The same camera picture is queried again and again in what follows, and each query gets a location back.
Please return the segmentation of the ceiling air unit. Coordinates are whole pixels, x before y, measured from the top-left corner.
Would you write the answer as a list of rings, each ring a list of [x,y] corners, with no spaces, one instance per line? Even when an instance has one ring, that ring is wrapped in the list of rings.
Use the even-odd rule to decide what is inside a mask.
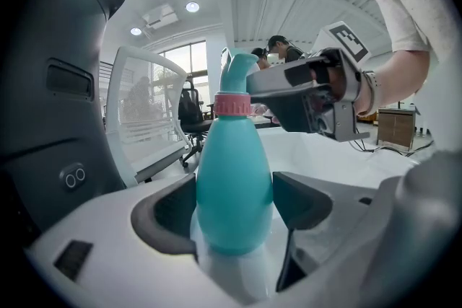
[[[146,28],[158,30],[178,21],[178,16],[169,4],[158,6],[142,16]]]

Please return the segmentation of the tall dark grey cabinet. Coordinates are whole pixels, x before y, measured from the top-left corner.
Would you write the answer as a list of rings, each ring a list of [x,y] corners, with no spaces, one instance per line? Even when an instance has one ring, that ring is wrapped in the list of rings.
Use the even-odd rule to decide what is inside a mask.
[[[29,247],[122,190],[99,100],[100,49],[125,0],[22,0],[0,57],[0,242]]]

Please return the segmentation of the person's right forearm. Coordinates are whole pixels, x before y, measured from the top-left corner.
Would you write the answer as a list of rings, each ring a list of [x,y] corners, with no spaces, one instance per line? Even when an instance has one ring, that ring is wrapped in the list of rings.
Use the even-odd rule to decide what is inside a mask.
[[[424,84],[430,67],[430,53],[427,51],[399,50],[389,61],[374,71],[382,84],[382,100],[379,107],[399,102],[415,92]],[[370,89],[361,74],[361,88],[354,102],[358,116],[370,104]]]

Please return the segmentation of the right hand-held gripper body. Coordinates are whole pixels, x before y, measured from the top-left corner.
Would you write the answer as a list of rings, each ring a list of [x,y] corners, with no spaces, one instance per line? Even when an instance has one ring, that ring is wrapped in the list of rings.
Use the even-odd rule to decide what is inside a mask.
[[[317,87],[310,105],[317,119],[318,133],[338,142],[365,138],[365,134],[357,132],[354,102],[361,88],[360,64],[370,57],[369,50],[357,33],[340,21],[321,28],[310,51],[310,58],[314,57],[318,57],[318,62],[312,64],[312,69],[339,67],[345,78],[341,100],[332,95],[328,84],[318,84],[314,80]]]

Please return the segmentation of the white mesh chair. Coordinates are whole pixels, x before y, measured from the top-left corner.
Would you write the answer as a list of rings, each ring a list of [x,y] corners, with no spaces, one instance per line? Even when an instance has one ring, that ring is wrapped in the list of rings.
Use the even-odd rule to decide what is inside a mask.
[[[108,86],[105,133],[127,188],[191,152],[178,117],[186,79],[181,67],[156,53],[131,46],[118,49]]]

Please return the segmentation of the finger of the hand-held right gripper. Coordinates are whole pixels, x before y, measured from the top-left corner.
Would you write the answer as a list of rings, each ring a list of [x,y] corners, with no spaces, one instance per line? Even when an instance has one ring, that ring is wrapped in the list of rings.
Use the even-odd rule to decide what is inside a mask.
[[[318,57],[297,61],[257,71],[246,78],[247,93],[251,96],[285,96],[313,93],[316,83],[312,76],[312,64]]]
[[[272,92],[265,98],[265,105],[285,131],[318,133],[317,119],[310,105],[310,98],[314,94],[315,89],[312,87]]]

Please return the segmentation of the white wristband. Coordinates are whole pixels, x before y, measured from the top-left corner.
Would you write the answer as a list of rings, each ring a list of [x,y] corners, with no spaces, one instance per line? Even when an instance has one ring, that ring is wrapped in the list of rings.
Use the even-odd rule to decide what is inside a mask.
[[[382,84],[374,71],[363,71],[362,74],[365,78],[365,83],[370,89],[370,104],[365,111],[361,112],[361,115],[369,116],[375,113],[381,104],[383,95]]]

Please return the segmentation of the person's right hand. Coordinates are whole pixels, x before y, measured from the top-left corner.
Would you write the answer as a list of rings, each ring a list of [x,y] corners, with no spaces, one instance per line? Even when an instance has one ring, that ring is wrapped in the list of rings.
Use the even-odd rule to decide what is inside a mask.
[[[344,72],[339,67],[318,66],[311,70],[311,76],[318,84],[328,84],[332,95],[341,100],[345,92]]]

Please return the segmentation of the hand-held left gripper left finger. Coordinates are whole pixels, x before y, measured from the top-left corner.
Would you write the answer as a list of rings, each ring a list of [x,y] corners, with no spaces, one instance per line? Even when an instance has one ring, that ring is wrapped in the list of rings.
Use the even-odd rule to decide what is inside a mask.
[[[190,174],[93,198],[26,256],[75,308],[235,308],[196,262],[188,236],[194,190]]]

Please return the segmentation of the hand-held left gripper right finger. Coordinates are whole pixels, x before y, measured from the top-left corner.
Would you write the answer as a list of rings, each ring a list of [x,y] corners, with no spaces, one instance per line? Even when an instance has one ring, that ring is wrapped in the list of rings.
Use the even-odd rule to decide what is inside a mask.
[[[275,172],[274,204],[288,229],[275,303],[359,303],[396,188],[396,177],[374,189]]]

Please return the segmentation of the black office chair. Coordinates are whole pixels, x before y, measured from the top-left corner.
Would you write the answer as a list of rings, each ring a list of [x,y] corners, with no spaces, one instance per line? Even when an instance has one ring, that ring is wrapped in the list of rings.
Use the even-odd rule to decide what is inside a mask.
[[[197,89],[192,87],[182,89],[178,106],[178,118],[182,131],[192,145],[190,152],[181,158],[181,164],[186,168],[188,166],[187,160],[195,153],[202,152],[203,141],[213,123],[212,119],[204,118]]]

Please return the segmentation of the wooden cabinet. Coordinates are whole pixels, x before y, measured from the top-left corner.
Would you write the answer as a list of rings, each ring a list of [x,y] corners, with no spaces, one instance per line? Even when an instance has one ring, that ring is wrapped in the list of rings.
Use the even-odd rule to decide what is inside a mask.
[[[379,109],[376,144],[386,142],[411,149],[414,140],[415,111]]]

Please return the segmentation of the teal spray bottle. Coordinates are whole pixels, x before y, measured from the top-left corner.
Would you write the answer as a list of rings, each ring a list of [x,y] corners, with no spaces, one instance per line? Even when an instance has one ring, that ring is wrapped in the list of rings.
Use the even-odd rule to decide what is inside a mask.
[[[196,214],[205,241],[223,254],[246,254],[265,241],[273,187],[250,118],[219,116],[212,123],[197,172]]]

